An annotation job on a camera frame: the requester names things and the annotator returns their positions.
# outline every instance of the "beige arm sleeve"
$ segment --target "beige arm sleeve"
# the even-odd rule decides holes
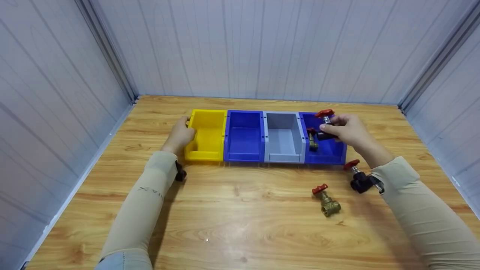
[[[115,218],[101,252],[101,258],[118,251],[140,249],[147,252],[165,193],[172,185],[177,156],[157,151],[127,195]]]
[[[383,199],[430,269],[480,269],[475,235],[403,157],[372,169],[372,174],[384,183]]]

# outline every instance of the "corrugated wall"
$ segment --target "corrugated wall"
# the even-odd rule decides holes
[[[480,27],[428,86],[407,118],[480,217]]]
[[[0,1],[0,269],[19,269],[129,101],[74,1]]]
[[[140,94],[397,104],[474,0],[95,0]]]

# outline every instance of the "storage bin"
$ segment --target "storage bin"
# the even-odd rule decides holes
[[[185,147],[186,160],[223,161],[227,110],[193,110],[188,127],[195,138]]]
[[[303,163],[305,135],[298,112],[264,111],[265,162]]]
[[[334,139],[318,141],[318,150],[311,151],[308,140],[307,128],[312,127],[319,130],[323,121],[315,117],[314,112],[299,112],[303,135],[305,137],[305,164],[338,164],[344,165],[347,155],[347,145],[343,142],[336,142]]]
[[[225,130],[224,161],[263,162],[265,138],[263,112],[229,110]]]

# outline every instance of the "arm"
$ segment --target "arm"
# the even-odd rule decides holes
[[[354,147],[384,183],[383,199],[430,269],[478,269],[480,245],[465,223],[420,181],[403,157],[394,158],[368,133],[356,115],[332,118],[323,126]]]
[[[185,126],[187,120],[186,116],[180,118],[161,150],[153,153],[145,165],[112,224],[101,252],[102,259],[128,250],[147,254],[163,199],[177,174],[175,153],[195,135],[195,130]]]

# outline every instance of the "blue storage bin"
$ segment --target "blue storage bin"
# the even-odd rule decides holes
[[[225,128],[224,161],[263,162],[265,138],[263,112],[229,110]]]
[[[323,121],[315,117],[314,112],[299,112],[302,124],[303,134],[305,135],[305,164],[335,164],[344,165],[347,156],[347,145],[343,142],[336,142],[334,139],[318,141],[315,136],[315,142],[318,143],[318,150],[311,151],[307,128],[312,127],[319,130]]]

